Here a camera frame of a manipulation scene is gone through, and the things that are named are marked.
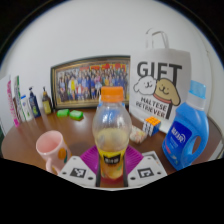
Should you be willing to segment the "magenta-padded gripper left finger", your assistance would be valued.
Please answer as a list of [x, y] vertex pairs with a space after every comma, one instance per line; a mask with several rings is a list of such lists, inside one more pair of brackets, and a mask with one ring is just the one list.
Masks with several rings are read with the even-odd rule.
[[59, 177], [83, 187], [100, 186], [99, 154], [95, 146], [81, 156], [72, 156]]

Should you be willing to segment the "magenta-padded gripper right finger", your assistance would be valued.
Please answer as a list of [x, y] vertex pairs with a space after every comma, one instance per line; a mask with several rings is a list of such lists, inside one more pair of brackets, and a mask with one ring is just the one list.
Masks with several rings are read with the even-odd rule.
[[167, 175], [154, 151], [141, 154], [129, 146], [125, 152], [124, 164], [125, 187], [144, 186]]

